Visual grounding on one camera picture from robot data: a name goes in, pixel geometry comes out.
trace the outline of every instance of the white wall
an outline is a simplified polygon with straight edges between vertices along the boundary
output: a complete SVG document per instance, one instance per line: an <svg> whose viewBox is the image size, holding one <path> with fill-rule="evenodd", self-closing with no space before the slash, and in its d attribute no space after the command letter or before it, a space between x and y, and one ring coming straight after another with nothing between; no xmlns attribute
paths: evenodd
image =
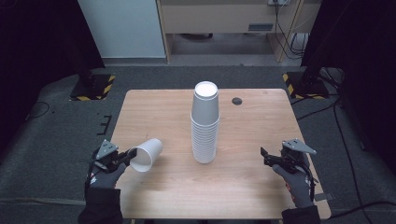
<svg viewBox="0 0 396 224"><path fill-rule="evenodd" d="M78 0L102 58L165 58L155 0Z"/></svg>

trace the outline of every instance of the white cabinet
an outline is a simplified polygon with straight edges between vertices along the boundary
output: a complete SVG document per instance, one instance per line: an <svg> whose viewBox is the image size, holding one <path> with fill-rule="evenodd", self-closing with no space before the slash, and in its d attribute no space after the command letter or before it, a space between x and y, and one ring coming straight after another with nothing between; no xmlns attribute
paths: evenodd
<svg viewBox="0 0 396 224"><path fill-rule="evenodd" d="M266 33L277 62L292 34L310 32L320 6L320 0L290 0L279 7L269 6L268 0L157 1L168 58L174 34Z"/></svg>
<svg viewBox="0 0 396 224"><path fill-rule="evenodd" d="M78 0L102 58L165 58L155 0Z"/></svg>

